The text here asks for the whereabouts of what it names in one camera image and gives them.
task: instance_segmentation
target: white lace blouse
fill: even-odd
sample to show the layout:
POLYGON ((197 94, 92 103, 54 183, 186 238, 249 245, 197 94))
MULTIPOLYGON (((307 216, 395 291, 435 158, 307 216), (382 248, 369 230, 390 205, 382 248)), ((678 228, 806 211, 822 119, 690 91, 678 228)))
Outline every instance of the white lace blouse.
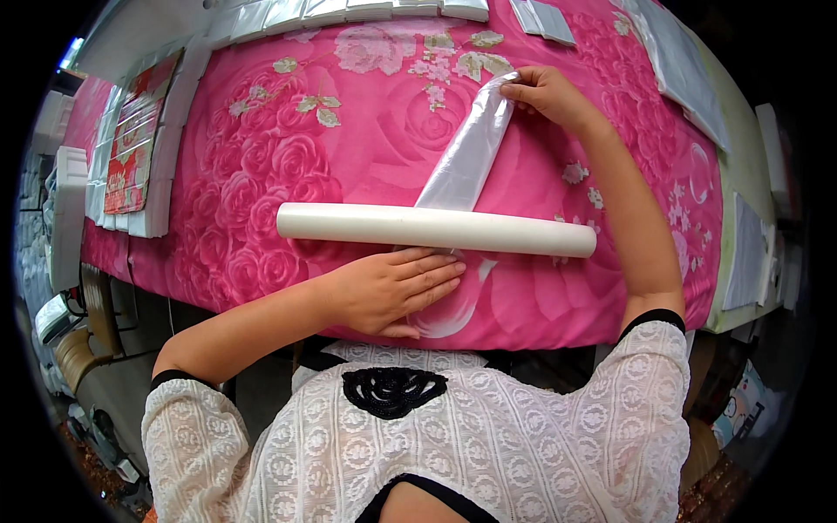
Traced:
MULTIPOLYGON (((369 354, 363 347, 356 353, 369 354)), ((394 354, 409 363, 407 352, 394 354)), ((194 380, 164 382, 142 420, 160 521, 353 522, 404 473, 498 521, 675 520, 689 450, 686 340, 676 327, 635 327, 567 395, 467 366, 481 358, 441 357, 447 366, 430 356, 412 366, 435 367, 426 370, 447 377, 447 391, 393 420, 350 403, 341 379, 392 363, 368 356, 320 372, 252 448, 224 395, 194 380)))

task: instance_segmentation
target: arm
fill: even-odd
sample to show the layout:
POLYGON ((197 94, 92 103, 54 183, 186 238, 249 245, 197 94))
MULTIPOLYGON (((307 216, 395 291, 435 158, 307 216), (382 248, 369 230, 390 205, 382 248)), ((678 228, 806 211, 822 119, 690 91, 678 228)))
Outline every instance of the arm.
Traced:
POLYGON ((225 382, 276 349, 333 325, 365 334, 419 338, 394 323, 459 285, 465 264, 412 248, 344 265, 178 332, 166 342, 153 376, 168 369, 225 382))
POLYGON ((622 328, 653 309, 685 317, 680 264, 660 205, 607 118, 553 67, 523 67, 520 84, 501 93, 563 126, 581 142, 608 210, 628 287, 622 328))

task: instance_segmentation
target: woman's right hand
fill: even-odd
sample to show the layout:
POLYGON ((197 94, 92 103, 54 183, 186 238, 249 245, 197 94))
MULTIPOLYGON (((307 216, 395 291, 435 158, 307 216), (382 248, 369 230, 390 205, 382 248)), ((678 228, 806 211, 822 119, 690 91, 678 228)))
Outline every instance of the woman's right hand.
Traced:
POLYGON ((546 65, 529 65, 517 70, 519 83, 505 84, 500 93, 519 102, 534 114, 537 110, 575 136, 589 129, 609 126, 602 113, 558 69, 546 65))

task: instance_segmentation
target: woman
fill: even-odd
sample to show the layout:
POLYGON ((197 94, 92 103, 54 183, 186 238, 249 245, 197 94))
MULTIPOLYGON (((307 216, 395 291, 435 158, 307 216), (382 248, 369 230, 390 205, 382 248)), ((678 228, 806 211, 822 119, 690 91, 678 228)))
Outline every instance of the woman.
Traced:
POLYGON ((474 355, 340 342, 325 352, 355 361, 301 387, 295 379, 298 390, 249 448, 215 385, 328 326, 418 337, 396 321, 443 298, 465 271, 430 249, 359 259, 163 347, 142 422, 162 521, 675 519, 689 370, 674 243, 607 119, 556 69, 520 74, 501 92, 581 142, 628 288, 624 332, 590 383, 561 396, 474 355))

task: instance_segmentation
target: white cardboard tube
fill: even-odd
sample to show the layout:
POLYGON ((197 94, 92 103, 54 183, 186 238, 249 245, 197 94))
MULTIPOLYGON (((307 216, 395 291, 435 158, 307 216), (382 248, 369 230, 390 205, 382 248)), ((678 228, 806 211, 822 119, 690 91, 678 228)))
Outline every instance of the white cardboard tube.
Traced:
POLYGON ((574 258, 596 249, 596 233, 586 225, 389 205, 287 202, 276 214, 276 230, 284 238, 574 258))

